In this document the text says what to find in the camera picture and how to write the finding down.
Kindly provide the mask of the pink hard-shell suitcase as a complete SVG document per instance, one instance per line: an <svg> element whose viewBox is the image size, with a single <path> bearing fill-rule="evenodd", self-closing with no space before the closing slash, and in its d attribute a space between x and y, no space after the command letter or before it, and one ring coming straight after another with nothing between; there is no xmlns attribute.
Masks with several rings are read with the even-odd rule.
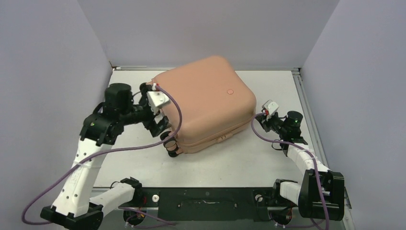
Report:
<svg viewBox="0 0 406 230"><path fill-rule="evenodd" d="M222 56L207 57L155 76L173 103L160 111L169 120L169 131L160 135L170 157L196 153L244 130L254 116L257 101Z"/></svg>

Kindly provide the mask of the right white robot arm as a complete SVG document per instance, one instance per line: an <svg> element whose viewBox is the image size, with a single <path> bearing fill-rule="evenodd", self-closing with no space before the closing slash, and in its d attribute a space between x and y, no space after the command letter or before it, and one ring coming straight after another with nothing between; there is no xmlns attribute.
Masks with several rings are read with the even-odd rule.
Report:
<svg viewBox="0 0 406 230"><path fill-rule="evenodd" d="M295 163L303 175L301 182L277 179L271 191L271 200L277 205L292 203L303 218L340 221L344 218L345 179L343 174L325 166L310 150L302 137L303 115L289 111L285 117L264 109L254 115L250 124L258 121L265 132L273 131L279 138L267 139L253 127L260 139L280 145L284 155Z"/></svg>

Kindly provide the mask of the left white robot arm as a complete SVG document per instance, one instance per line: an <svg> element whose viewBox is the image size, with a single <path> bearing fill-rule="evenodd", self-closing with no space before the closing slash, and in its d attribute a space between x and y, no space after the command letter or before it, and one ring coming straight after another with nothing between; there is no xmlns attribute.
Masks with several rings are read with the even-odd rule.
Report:
<svg viewBox="0 0 406 230"><path fill-rule="evenodd" d="M158 122L155 118L174 99L156 83L143 83L139 90L141 98L135 103L130 85L109 85L104 100L84 119L73 164L58 180L63 187L54 202L41 210L44 224L54 223L67 230L96 230L120 205L137 206L142 202L142 185L134 178L124 178L111 190L91 195L106 155L116 152L114 145L126 126L141 123L153 137L168 127L166 116Z"/></svg>

